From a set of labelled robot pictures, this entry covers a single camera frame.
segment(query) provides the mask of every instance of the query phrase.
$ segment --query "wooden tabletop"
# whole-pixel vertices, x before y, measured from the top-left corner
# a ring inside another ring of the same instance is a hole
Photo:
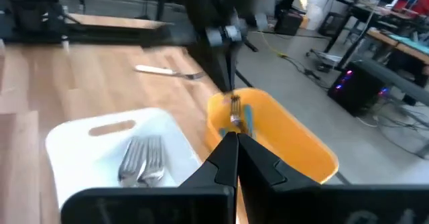
[[[404,20],[411,19],[411,17],[408,15],[392,11],[391,9],[386,9],[382,6],[374,5],[373,3],[370,3],[366,0],[359,0],[359,2],[357,4],[355,4],[355,6],[361,8],[361,9],[368,10],[368,11],[374,10],[374,13],[376,13],[378,15],[393,15],[393,16],[396,16],[396,17],[404,19]]]
[[[136,19],[73,16],[82,23],[99,25],[153,27],[157,24]],[[15,166],[17,161],[0,155],[0,174],[6,173],[2,179],[10,179],[6,184],[0,182],[0,197],[7,197],[2,198],[0,205],[3,209],[0,213],[2,224],[27,224],[27,220],[32,220],[31,223],[40,220],[43,224],[59,222],[52,170],[44,140],[52,128],[65,121],[159,107],[174,117],[201,160],[210,154],[210,149],[204,144],[206,104],[211,95],[219,92],[211,79],[205,76],[191,81],[133,71],[135,65],[145,64],[185,73],[200,72],[202,69],[183,48],[142,50],[139,46],[71,44],[69,51],[66,51],[62,46],[8,45],[0,53],[0,60],[0,113],[8,113],[0,115],[4,119],[0,118],[0,129],[15,129],[12,133],[19,136],[20,129],[30,128],[27,138],[38,135],[39,146],[39,152],[36,152],[39,154],[22,156],[25,161],[18,168],[21,173],[36,173],[39,181],[24,178],[30,181],[17,184],[11,194],[7,194],[6,190],[14,185],[12,180],[19,178],[6,168],[11,162]],[[9,139],[12,140],[2,143],[2,146],[12,146],[18,141],[13,137]],[[30,150],[34,146],[28,144],[23,148]],[[23,152],[9,148],[8,153],[16,157],[17,153]],[[32,202],[23,209],[17,203],[7,206],[19,196],[21,199],[32,197]],[[241,223],[247,222],[241,193],[238,215]]]
[[[413,56],[421,61],[423,61],[423,63],[425,64],[429,64],[429,55],[408,46],[407,44],[401,43],[397,40],[392,39],[391,37],[381,33],[379,30],[368,30],[367,33],[369,36],[383,42],[386,44],[389,44],[390,46],[393,46],[395,49],[398,49],[406,54],[409,54],[410,56]]]

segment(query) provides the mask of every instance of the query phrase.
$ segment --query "fork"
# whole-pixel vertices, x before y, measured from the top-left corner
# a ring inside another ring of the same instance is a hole
[[[135,66],[134,69],[138,72],[155,73],[155,74],[162,74],[167,76],[177,76],[177,77],[185,78],[187,80],[197,80],[206,75],[205,72],[198,72],[195,74],[183,74],[180,72],[176,72],[175,70],[172,70],[172,69],[158,68],[158,67],[144,66],[144,65],[137,65]]]
[[[119,166],[118,179],[122,187],[135,186],[139,170],[146,165],[147,139],[133,136],[129,139],[127,151]]]
[[[231,123],[237,126],[241,133],[247,133],[247,129],[241,120],[241,102],[240,96],[231,96]]]
[[[161,136],[151,138],[147,143],[146,165],[141,169],[137,178],[140,187],[154,187],[164,176],[165,153]]]

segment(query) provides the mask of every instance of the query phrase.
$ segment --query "white plastic tray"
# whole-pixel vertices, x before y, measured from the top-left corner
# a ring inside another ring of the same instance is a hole
[[[95,127],[132,120],[128,130],[91,136]],[[94,187],[120,187],[117,177],[131,136],[161,135],[166,149],[166,173],[159,186],[178,186],[201,165],[192,146],[167,112],[147,108],[70,121],[46,138],[60,207],[74,193]]]

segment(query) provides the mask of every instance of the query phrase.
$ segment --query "white fork handle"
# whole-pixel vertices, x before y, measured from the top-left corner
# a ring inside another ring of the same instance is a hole
[[[158,68],[153,66],[144,66],[144,65],[137,65],[135,66],[136,71],[140,72],[148,72],[148,73],[158,73],[158,74],[168,74],[168,75],[175,75],[176,72],[171,69],[164,69],[164,68]]]

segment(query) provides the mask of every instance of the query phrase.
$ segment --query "orange plastic container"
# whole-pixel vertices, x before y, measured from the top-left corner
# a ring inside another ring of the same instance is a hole
[[[240,96],[242,106],[248,104],[252,108],[256,141],[321,184],[337,172],[335,154],[268,93],[250,88],[234,93]],[[208,100],[207,111],[206,143],[213,150],[221,141],[220,128],[239,130],[231,123],[231,106],[221,93]]]

